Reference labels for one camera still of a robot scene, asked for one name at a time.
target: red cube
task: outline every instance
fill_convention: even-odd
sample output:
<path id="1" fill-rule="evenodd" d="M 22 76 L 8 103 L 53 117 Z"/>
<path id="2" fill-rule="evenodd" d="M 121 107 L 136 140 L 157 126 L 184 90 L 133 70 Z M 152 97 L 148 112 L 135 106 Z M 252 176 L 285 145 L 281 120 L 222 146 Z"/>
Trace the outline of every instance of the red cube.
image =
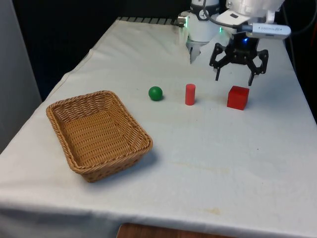
<path id="1" fill-rule="evenodd" d="M 228 95 L 227 107 L 244 110 L 248 102 L 249 89 L 233 86 Z"/>

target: wicker basket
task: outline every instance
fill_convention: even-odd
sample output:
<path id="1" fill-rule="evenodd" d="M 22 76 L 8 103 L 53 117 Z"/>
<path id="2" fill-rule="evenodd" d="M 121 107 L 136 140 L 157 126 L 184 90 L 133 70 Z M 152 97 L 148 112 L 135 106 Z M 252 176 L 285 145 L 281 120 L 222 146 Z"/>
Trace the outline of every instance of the wicker basket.
<path id="1" fill-rule="evenodd" d="M 153 146 L 152 139 L 110 91 L 56 102 L 46 113 L 69 167 L 88 182 L 134 165 Z"/>

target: basket rim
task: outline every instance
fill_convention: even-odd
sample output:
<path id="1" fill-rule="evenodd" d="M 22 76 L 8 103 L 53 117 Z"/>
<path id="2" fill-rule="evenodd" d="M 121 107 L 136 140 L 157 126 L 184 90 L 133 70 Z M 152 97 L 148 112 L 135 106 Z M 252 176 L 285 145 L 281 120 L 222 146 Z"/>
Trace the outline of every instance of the basket rim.
<path id="1" fill-rule="evenodd" d="M 60 144 L 62 145 L 63 151 L 64 151 L 65 156 L 66 156 L 66 160 L 68 162 L 68 165 L 70 166 L 70 168 L 73 171 L 75 171 L 76 173 L 79 173 L 79 174 L 87 174 L 87 173 L 91 173 L 91 172 L 94 172 L 96 170 L 99 170 L 99 169 L 105 167 L 107 165 L 108 161 L 103 161 L 103 162 L 100 162 L 98 164 L 93 164 L 90 166 L 79 166 L 74 159 L 74 155 L 72 154 L 72 152 L 70 150 L 70 146 L 69 146 L 69 144 L 64 136 L 64 133 L 62 132 L 62 130 L 60 128 L 60 125 L 57 121 L 57 118 L 55 117 L 55 115 L 53 113 L 53 110 L 55 107 L 57 107 L 59 105 L 67 104 L 69 102 L 73 102 L 73 101 L 76 101 L 78 99 L 93 97 L 95 95 L 102 95 L 102 94 L 111 95 L 113 97 L 113 99 L 116 101 L 116 103 L 119 104 L 119 106 L 120 106 L 121 110 L 124 112 L 125 116 L 128 117 L 130 122 L 132 122 L 134 125 L 137 126 L 138 130 L 143 134 L 143 136 L 145 137 L 145 139 L 147 141 L 147 144 L 145 146 L 143 146 L 137 150 L 133 150 L 129 153 L 123 154 L 121 156 L 115 157 L 114 160 L 112 160 L 112 162 L 119 160 L 119 159 L 122 159 L 124 157 L 131 157 L 131 155 L 133 155 L 133 154 L 135 154 L 135 156 L 145 154 L 153 146 L 153 141 L 152 141 L 151 137 L 138 124 L 138 122 L 131 116 L 131 114 L 128 112 L 128 110 L 126 109 L 124 104 L 121 102 L 121 100 L 118 98 L 118 96 L 112 91 L 102 90 L 102 91 L 98 91 L 98 92 L 94 92 L 94 93 L 88 93 L 85 95 L 75 96 L 72 98 L 67 98 L 64 100 L 57 101 L 57 102 L 49 105 L 46 108 L 46 114 L 47 114 L 47 117 L 49 118 L 49 120 L 52 124 L 52 127 L 53 127 L 53 129 L 54 129 L 54 131 L 59 139 Z"/>

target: black background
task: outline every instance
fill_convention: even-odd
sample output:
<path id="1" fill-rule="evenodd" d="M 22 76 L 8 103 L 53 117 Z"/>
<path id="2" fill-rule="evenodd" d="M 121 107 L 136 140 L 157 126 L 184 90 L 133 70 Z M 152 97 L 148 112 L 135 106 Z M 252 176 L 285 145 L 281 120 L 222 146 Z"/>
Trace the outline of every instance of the black background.
<path id="1" fill-rule="evenodd" d="M 171 18 L 190 6 L 190 0 L 14 0 L 13 3 L 42 99 L 80 62 L 118 16 Z M 293 31 L 303 28 L 315 10 L 314 0 L 286 0 L 284 5 Z M 277 21 L 284 23 L 281 12 Z M 299 82 L 317 119 L 317 42 L 310 46 L 313 28 L 293 41 Z"/>

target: red cylinder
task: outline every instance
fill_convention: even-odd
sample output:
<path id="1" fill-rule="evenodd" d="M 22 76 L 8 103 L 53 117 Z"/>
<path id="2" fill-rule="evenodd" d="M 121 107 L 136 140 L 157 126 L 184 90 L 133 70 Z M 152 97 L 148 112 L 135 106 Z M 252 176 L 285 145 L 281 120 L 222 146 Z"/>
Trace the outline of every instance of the red cylinder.
<path id="1" fill-rule="evenodd" d="M 185 104 L 192 106 L 195 104 L 195 90 L 196 86 L 194 84 L 186 85 L 186 95 L 185 95 Z"/>

